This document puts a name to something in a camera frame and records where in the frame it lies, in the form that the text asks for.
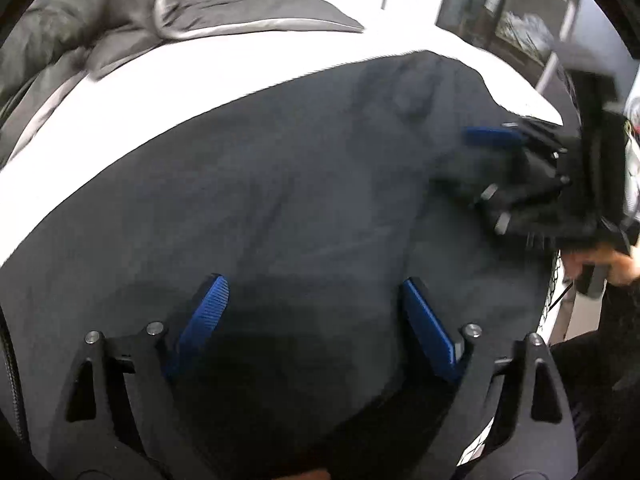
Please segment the right hand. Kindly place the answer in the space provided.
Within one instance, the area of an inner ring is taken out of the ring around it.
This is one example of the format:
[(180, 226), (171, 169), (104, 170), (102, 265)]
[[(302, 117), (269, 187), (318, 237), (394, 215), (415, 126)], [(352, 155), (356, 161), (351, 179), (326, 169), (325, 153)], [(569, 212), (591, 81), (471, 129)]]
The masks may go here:
[(562, 252), (561, 259), (565, 273), (572, 280), (581, 276), (587, 266), (608, 268), (606, 280), (617, 287), (631, 285), (639, 278), (638, 247), (631, 248), (630, 254), (626, 255), (610, 246), (601, 245), (588, 250)]

